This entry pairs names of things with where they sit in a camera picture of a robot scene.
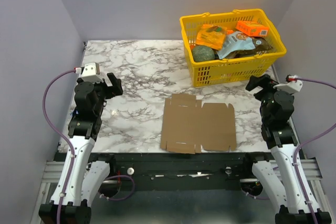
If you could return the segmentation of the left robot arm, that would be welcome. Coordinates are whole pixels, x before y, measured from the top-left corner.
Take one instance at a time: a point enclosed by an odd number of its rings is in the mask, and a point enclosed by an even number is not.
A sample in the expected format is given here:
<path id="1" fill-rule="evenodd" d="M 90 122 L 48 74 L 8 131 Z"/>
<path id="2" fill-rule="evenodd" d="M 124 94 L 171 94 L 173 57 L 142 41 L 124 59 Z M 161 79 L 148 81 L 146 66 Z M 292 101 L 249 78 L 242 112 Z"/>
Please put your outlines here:
<path id="1" fill-rule="evenodd" d="M 38 214 L 43 223 L 89 223 L 91 205 L 103 180 L 116 175 L 110 158 L 88 164 L 106 101 L 123 94 L 121 80 L 113 73 L 107 77 L 110 86 L 98 74 L 77 80 L 68 136 L 60 135 L 68 143 L 67 155 L 50 202 L 40 205 Z"/>

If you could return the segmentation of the brown cardboard box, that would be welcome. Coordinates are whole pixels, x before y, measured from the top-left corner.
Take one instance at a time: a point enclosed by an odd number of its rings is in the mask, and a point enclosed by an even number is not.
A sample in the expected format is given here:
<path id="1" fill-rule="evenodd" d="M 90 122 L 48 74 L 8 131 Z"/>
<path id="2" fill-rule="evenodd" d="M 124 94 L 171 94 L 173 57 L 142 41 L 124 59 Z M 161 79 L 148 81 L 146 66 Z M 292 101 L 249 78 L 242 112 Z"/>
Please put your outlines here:
<path id="1" fill-rule="evenodd" d="M 165 99 L 160 148 L 197 154 L 234 151 L 237 147 L 232 104 L 203 103 L 196 96 L 172 94 Z"/>

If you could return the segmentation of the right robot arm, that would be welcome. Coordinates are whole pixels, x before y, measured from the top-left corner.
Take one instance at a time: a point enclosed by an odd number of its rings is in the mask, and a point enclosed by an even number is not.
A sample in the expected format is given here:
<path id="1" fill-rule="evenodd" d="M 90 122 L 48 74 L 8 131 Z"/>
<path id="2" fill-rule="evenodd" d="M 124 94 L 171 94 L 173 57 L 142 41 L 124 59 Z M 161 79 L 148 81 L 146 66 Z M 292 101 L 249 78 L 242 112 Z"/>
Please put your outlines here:
<path id="1" fill-rule="evenodd" d="M 251 76 L 246 90 L 260 87 L 254 97 L 260 101 L 261 134 L 277 164 L 252 156 L 241 165 L 242 173 L 256 177 L 276 212 L 276 223 L 331 223 L 331 215 L 320 208 L 304 174 L 297 142 L 289 119 L 294 112 L 294 93 L 300 92 L 304 78 L 288 75 L 278 83 L 269 75 Z"/>

